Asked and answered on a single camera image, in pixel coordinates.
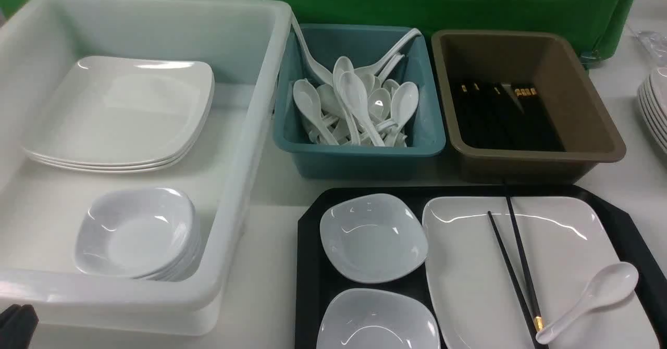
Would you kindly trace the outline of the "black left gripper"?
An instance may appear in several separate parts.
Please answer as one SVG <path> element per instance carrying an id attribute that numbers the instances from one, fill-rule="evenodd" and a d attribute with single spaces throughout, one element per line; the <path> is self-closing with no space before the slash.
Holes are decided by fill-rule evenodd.
<path id="1" fill-rule="evenodd" d="M 12 304 L 1 313 L 1 348 L 29 348 L 40 319 L 31 304 Z"/>

